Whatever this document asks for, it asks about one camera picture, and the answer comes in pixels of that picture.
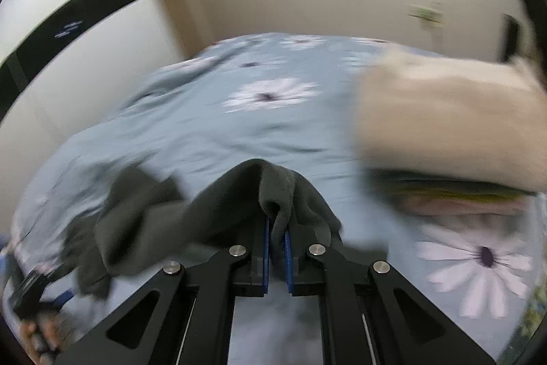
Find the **left hand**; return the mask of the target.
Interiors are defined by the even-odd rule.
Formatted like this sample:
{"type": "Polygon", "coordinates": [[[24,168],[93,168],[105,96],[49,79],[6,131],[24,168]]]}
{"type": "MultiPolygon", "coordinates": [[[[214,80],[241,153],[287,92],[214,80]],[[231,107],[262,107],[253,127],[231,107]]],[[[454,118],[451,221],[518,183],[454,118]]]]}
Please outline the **left hand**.
{"type": "Polygon", "coordinates": [[[60,317],[53,312],[21,321],[19,335],[25,352],[34,364],[52,364],[54,354],[65,349],[59,326],[60,317]]]}

